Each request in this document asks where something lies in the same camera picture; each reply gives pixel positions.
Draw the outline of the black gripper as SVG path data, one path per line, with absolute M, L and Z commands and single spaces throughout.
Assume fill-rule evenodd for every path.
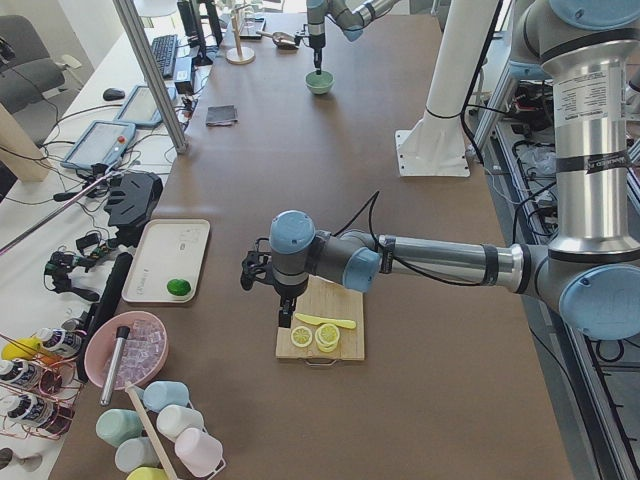
M 278 311 L 278 326 L 289 329 L 291 327 L 292 310 L 296 300 L 307 289 L 309 274 L 300 268 L 285 268 L 272 265 L 273 286 L 280 296 Z

